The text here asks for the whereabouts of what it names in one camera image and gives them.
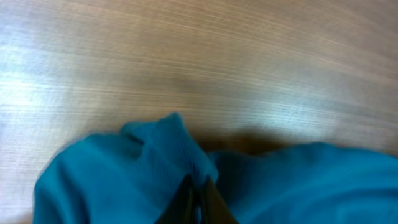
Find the blue t-shirt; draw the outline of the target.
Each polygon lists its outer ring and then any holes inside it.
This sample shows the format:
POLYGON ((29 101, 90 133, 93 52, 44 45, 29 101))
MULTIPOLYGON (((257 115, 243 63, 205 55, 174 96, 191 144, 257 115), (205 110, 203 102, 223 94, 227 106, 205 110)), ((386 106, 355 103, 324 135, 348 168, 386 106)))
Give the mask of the blue t-shirt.
POLYGON ((89 135, 34 189, 34 223, 155 223, 185 176, 215 183, 238 223, 396 223, 397 158, 325 143, 260 156, 205 152, 170 114, 89 135))

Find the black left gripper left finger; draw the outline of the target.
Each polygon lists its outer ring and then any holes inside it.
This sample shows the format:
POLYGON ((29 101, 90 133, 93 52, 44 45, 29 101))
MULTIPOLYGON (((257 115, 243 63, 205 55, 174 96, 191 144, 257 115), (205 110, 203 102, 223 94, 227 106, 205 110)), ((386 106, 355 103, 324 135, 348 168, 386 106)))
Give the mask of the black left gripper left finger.
POLYGON ((187 175, 155 224, 194 224, 196 207, 197 191, 192 178, 187 175))

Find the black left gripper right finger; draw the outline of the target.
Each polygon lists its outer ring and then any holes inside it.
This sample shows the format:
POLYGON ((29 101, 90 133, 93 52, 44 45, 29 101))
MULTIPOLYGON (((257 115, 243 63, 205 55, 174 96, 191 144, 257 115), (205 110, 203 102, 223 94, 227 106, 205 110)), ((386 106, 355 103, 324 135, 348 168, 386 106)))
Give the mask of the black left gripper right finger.
POLYGON ((202 224, 238 224, 211 178, 200 189, 202 224))

